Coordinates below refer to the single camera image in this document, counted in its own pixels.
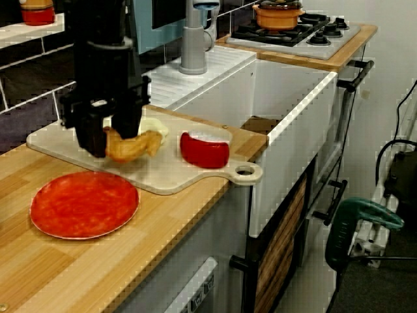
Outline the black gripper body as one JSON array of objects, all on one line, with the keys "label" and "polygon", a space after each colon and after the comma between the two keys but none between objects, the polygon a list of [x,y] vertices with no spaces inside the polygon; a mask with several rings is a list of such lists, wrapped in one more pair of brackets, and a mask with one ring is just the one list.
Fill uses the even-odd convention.
[{"label": "black gripper body", "polygon": [[119,107],[149,103],[148,77],[141,77],[134,42],[97,44],[74,42],[76,88],[60,98],[63,125],[74,127],[83,113],[114,115]]}]

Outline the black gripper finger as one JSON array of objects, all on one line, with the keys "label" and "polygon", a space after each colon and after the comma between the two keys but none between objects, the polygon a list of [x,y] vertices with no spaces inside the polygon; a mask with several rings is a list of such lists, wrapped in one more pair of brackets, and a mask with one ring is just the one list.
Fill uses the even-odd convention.
[{"label": "black gripper finger", "polygon": [[119,107],[112,117],[112,127],[122,139],[134,138],[138,135],[141,114],[141,105]]},{"label": "black gripper finger", "polygon": [[79,146],[96,158],[106,156],[106,133],[103,131],[103,117],[95,113],[83,113],[75,124]]}]

